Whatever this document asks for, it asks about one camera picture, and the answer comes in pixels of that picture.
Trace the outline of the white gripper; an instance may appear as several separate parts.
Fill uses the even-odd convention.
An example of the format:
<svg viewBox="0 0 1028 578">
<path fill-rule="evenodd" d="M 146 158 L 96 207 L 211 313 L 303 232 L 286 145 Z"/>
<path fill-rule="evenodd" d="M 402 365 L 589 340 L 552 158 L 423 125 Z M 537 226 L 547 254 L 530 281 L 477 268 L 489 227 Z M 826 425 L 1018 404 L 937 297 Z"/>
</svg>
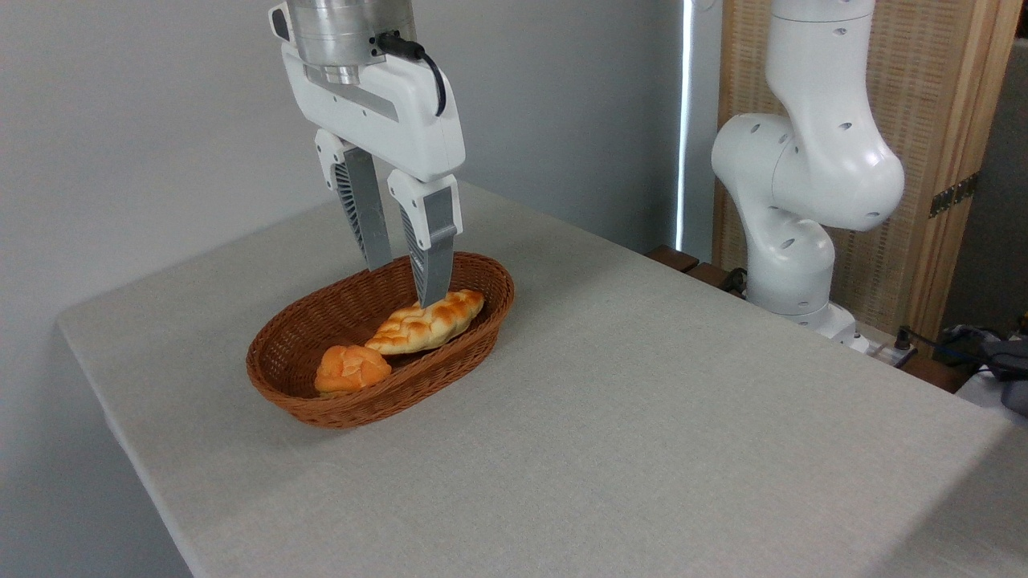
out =
<svg viewBox="0 0 1028 578">
<path fill-rule="evenodd" d="M 415 40 L 411 5 L 279 4 L 269 23 L 295 101 L 320 128 L 324 183 L 341 200 L 367 270 L 393 260 L 374 155 L 397 168 L 388 186 L 419 308 L 444 299 L 463 232 L 458 181 L 447 174 L 465 161 L 465 142 L 447 77 L 381 48 L 383 36 Z"/>
</svg>

